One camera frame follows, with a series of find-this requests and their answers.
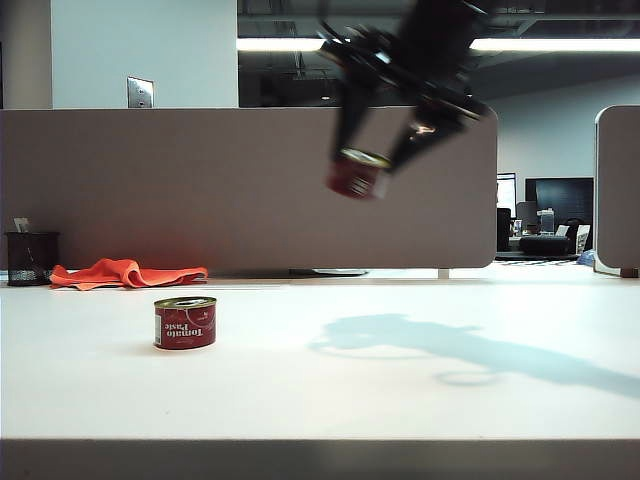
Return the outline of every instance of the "white wall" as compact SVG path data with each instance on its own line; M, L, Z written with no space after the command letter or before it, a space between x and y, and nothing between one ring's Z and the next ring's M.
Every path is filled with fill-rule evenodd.
M4 0L4 108L51 108L49 0Z
M125 108L126 77L156 107L238 105L236 0L51 0L54 108Z
M615 104L640 104L640 76L490 101L498 113L498 171L524 179L595 173L595 118Z

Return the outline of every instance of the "ceiling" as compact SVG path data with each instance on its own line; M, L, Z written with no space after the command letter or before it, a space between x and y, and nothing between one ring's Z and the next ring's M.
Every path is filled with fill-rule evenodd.
M317 0L238 0L239 37L317 37ZM395 32L412 2L342 0L327 21L340 33L369 25ZM472 2L486 5L478 0ZM490 37L640 38L640 0L495 0ZM339 70L317 53L239 52L241 106L335 104ZM640 74L640 54L474 54L471 86L481 100ZM376 104L402 103L387 92Z

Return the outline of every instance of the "orange towel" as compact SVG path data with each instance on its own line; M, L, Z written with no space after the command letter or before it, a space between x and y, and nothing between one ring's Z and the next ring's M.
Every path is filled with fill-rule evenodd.
M204 267L184 268L182 270L152 270L140 268L137 262L129 259L110 260L102 258L91 268L69 273L63 266L56 265L51 274L51 288L76 287L78 290L91 290L96 287L157 287L169 285L189 285L207 277Z

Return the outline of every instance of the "white table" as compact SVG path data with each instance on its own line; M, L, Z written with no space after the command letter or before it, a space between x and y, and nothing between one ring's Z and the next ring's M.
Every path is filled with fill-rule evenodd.
M218 299L217 342L153 347L153 302L190 295ZM6 478L640 478L637 279L493 264L0 299Z

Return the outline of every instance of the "gray cubicle wall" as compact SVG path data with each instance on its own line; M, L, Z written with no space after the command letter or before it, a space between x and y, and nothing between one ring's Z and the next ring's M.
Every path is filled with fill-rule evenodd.
M597 118L596 251L608 267L640 267L640 106Z
M69 268L100 257L214 269L491 262L495 115L363 202L324 186L336 112L3 111L3 227L27 216L60 231ZM375 109L355 145L387 152L408 114Z

